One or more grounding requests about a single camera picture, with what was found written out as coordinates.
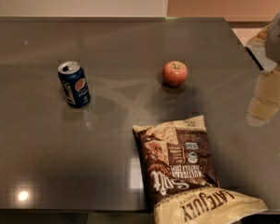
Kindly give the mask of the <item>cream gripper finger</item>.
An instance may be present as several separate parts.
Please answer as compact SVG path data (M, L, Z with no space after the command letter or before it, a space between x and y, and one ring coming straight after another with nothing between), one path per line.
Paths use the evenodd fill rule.
M280 109L280 64L271 71L259 74L248 113L247 123L260 127L267 123Z
M257 39L259 40L265 40L268 34L268 27L262 28L258 34L257 34Z

